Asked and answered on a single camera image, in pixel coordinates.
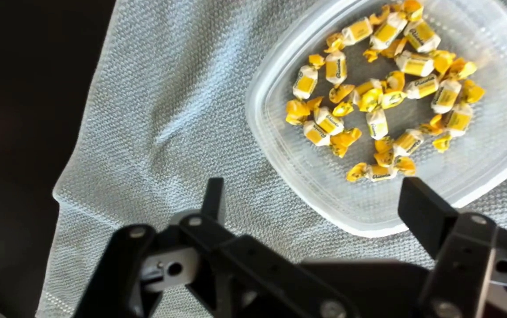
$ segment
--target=dark background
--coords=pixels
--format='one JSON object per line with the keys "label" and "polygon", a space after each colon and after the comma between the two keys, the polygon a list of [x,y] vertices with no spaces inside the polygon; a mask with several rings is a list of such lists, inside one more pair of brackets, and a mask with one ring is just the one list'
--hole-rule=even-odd
{"label": "dark background", "polygon": [[34,316],[113,0],[0,0],[0,312]]}

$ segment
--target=textured fabric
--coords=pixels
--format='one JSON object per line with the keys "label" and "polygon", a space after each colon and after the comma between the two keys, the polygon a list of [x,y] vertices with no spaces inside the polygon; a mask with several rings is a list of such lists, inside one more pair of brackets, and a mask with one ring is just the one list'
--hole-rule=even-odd
{"label": "textured fabric", "polygon": [[[278,176],[244,116],[263,54],[313,0],[119,0],[92,83],[78,146],[55,187],[60,219],[39,316],[71,316],[122,224],[157,229],[200,206],[226,178],[226,226],[294,261],[398,257],[430,265],[408,234],[352,236],[315,213]],[[507,226],[507,181],[468,210]],[[202,316],[172,289],[161,316]]]}

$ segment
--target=table surface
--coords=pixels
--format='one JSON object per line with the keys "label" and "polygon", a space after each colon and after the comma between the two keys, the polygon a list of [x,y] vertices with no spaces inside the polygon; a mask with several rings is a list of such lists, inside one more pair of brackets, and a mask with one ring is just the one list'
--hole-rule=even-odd
{"label": "table surface", "polygon": [[34,316],[113,0],[0,0],[0,312]]}

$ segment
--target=screw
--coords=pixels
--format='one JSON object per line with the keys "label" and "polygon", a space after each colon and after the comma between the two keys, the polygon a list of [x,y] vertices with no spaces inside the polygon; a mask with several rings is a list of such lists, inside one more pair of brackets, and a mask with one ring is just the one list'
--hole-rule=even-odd
{"label": "screw", "polygon": [[437,302],[435,312],[438,318],[461,318],[461,309],[451,302]]}
{"label": "screw", "polygon": [[191,219],[188,220],[188,224],[189,224],[189,226],[202,226],[202,217],[191,217]]}
{"label": "screw", "polygon": [[322,318],[347,318],[343,303],[327,300],[322,303]]}
{"label": "screw", "polygon": [[138,227],[133,227],[133,229],[129,231],[129,236],[131,236],[131,238],[142,238],[142,236],[145,236],[145,233],[147,233],[147,229],[142,227],[142,226],[138,226]]}
{"label": "screw", "polygon": [[470,219],[472,219],[474,222],[477,222],[477,224],[486,224],[486,219],[481,217],[481,215],[472,215]]}

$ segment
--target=clear plastic tray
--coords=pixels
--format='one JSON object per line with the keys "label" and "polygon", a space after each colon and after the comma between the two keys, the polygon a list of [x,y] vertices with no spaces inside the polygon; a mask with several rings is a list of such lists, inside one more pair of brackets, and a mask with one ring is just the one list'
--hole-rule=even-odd
{"label": "clear plastic tray", "polygon": [[[286,183],[318,213],[361,236],[405,231],[398,217],[401,176],[377,183],[348,183],[347,169],[359,160],[371,160],[373,143],[368,132],[347,159],[336,159],[329,148],[309,144],[301,127],[288,125],[285,111],[308,54],[322,51],[329,33],[378,12],[384,3],[389,1],[322,0],[313,5],[265,56],[246,109],[256,141]],[[475,106],[468,134],[456,139],[447,153],[433,151],[428,139],[414,155],[419,176],[460,208],[507,178],[507,10],[497,0],[426,0],[424,5],[428,21],[442,35],[442,47],[477,61],[481,68],[474,79],[488,91]],[[384,77],[394,68],[387,61],[368,65],[361,45],[347,47],[345,53],[350,61],[347,83]],[[387,111],[392,136],[424,121],[428,111],[431,116],[426,106],[430,100],[421,102],[405,102]],[[361,113],[350,114],[345,123],[366,127]]]}

